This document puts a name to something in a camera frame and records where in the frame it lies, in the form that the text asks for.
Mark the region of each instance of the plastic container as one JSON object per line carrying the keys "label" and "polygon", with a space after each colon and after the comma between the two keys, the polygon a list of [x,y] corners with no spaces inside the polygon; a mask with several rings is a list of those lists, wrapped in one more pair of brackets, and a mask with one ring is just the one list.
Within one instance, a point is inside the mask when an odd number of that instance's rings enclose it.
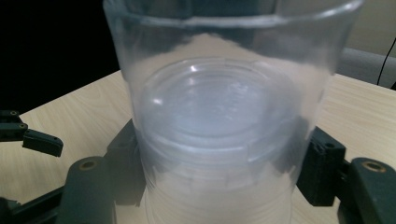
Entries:
{"label": "plastic container", "polygon": [[307,144],[361,4],[104,2],[150,224],[290,223]]}

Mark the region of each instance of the black clamp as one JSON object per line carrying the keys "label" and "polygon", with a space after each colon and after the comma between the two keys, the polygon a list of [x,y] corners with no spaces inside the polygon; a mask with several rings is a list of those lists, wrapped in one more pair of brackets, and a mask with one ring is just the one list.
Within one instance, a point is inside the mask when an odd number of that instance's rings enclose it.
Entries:
{"label": "black clamp", "polygon": [[396,173],[369,158],[344,159],[346,148],[316,128],[304,158],[297,187],[313,206],[333,206],[340,200],[341,224],[396,223]]}
{"label": "black clamp", "polygon": [[28,129],[16,110],[0,110],[0,142],[22,141],[22,147],[60,157],[64,143],[58,137]]}

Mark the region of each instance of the wooden table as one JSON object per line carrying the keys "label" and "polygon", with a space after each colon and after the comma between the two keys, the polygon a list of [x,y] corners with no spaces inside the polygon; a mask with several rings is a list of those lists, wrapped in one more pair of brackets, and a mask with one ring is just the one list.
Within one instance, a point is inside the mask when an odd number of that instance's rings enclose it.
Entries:
{"label": "wooden table", "polygon": [[[26,203],[64,184],[68,168],[82,158],[104,156],[131,118],[120,72],[21,115],[30,129],[60,137],[60,158],[0,144],[0,196]],[[396,167],[396,91],[336,75],[318,126],[343,143],[346,158],[368,157]],[[291,223],[338,223],[333,207],[312,207],[296,188]],[[144,205],[118,207],[119,223],[146,224]]]}

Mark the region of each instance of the black plastic bracket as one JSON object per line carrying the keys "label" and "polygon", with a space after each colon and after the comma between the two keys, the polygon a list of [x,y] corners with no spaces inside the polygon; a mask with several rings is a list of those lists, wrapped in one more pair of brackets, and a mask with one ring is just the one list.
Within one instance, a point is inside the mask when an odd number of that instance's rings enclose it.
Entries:
{"label": "black plastic bracket", "polygon": [[64,187],[24,204],[0,198],[0,224],[52,224],[58,216]]}
{"label": "black plastic bracket", "polygon": [[64,143],[58,137],[28,129],[16,110],[0,110],[0,142],[22,141],[22,147],[60,157]]}
{"label": "black plastic bracket", "polygon": [[88,157],[70,166],[56,224],[113,224],[115,207],[107,161]]}
{"label": "black plastic bracket", "polygon": [[297,187],[314,206],[333,206],[340,200],[341,224],[396,223],[396,173],[381,161],[344,159],[346,148],[316,128],[304,157]]}

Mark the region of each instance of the black holder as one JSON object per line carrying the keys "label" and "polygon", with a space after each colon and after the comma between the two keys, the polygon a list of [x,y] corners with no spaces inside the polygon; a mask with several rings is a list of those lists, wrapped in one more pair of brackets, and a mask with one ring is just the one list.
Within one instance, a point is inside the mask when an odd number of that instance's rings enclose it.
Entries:
{"label": "black holder", "polygon": [[60,157],[64,143],[61,139],[28,129],[17,110],[0,110],[0,142],[22,141],[22,147]]}
{"label": "black holder", "polygon": [[[368,158],[347,162],[345,153],[341,143],[317,127],[297,182],[301,193],[313,206],[333,206],[338,198],[341,224],[396,223],[394,169]],[[139,206],[145,187],[130,120],[104,157],[76,161],[63,187],[26,204],[0,200],[0,224],[114,224],[115,204]]]}

